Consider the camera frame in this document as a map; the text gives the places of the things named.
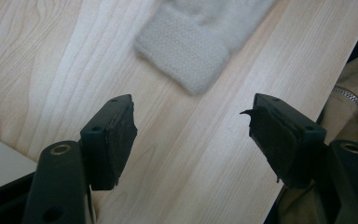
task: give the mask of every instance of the ribbed knit cuff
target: ribbed knit cuff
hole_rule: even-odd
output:
[[[230,56],[218,39],[169,4],[158,10],[134,47],[191,94],[207,91]]]

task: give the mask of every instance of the wood grain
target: wood grain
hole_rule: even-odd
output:
[[[358,1],[278,0],[217,83],[192,97],[132,41],[161,0],[0,1],[0,140],[37,161],[132,94],[139,129],[99,223],[260,223],[281,184],[248,137],[256,92],[316,119],[358,38]]]

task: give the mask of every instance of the zipper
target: zipper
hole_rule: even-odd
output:
[[[333,88],[333,92],[339,93],[345,96],[346,98],[348,98],[350,101],[354,102],[358,109],[358,97],[355,94],[353,94],[351,91],[335,86]]]

